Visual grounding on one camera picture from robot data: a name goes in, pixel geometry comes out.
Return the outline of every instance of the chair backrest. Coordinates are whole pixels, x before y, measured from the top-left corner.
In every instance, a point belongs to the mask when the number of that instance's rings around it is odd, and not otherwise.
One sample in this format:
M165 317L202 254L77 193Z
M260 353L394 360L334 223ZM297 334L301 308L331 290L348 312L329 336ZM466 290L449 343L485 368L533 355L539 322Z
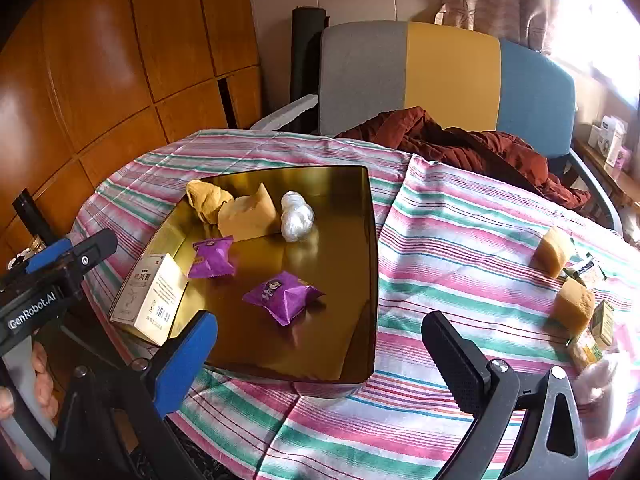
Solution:
M319 133L421 106L443 127L501 130L542 155L569 152L574 82L528 48L414 22L356 22L322 33Z

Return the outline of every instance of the small box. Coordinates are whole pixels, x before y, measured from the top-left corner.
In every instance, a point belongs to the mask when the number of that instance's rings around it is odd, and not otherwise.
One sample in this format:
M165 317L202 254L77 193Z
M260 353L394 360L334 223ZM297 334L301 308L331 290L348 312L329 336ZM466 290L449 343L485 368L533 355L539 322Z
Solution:
M625 135L626 124L622 120L609 116L602 118L602 126L598 133L598 150L607 159L606 163L610 166L616 162Z
M144 256L120 289L110 320L161 346L169 336L186 285L186 276L170 254Z
M592 290L596 285L607 279L597 261L589 253L585 260L582 260L570 267L565 267L564 272L576 282L583 284L589 290Z
M587 366L602 359L602 352L588 328L567 343L566 347L575 369L580 374Z
M613 344L613 307L607 300L602 300L593 311L591 334L600 348Z
M598 147L598 137L600 136L600 127L595 124L591 125L591 131L589 132L589 145L592 148Z

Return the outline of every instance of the human hand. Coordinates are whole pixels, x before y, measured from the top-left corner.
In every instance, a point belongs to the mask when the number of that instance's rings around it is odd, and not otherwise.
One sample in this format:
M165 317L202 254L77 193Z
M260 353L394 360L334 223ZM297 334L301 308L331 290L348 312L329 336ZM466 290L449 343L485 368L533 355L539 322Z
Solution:
M53 396L53 379L47 372L47 352L44 347L37 341L33 343L33 352L31 353L31 365L36 372L36 381L34 386L34 394L36 400L42 407L42 411L47 418L53 418L58 412L58 400ZM0 420L9 418L14 413L14 398L7 388L0 388ZM33 469L33 465L27 460L24 453L18 449L11 441L9 436L2 431L0 433L6 440L9 448L13 451L15 457L20 462L22 468L26 470Z

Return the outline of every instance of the crumpled yellow cloth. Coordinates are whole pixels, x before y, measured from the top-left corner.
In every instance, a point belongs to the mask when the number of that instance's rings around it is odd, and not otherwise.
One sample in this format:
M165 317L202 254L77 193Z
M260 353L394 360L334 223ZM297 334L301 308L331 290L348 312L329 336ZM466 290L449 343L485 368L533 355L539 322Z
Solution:
M205 224L218 223L218 212L226 202L233 202L231 193L201 180L191 180L187 184L187 199Z

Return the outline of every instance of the yellow sponge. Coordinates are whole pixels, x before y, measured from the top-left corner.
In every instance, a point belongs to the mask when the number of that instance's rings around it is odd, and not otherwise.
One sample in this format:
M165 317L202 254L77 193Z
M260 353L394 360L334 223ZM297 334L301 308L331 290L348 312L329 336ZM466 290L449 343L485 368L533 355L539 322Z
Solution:
M556 294L551 317L562 323L571 337L576 337L589 325L595 303L593 292L573 278L567 278Z
M569 235L557 227L552 227L540 240L533 254L533 261L547 275L557 278L574 252L574 243Z
M278 215L269 192L260 184L258 191L226 202L218 213L218 229L235 242L280 232Z

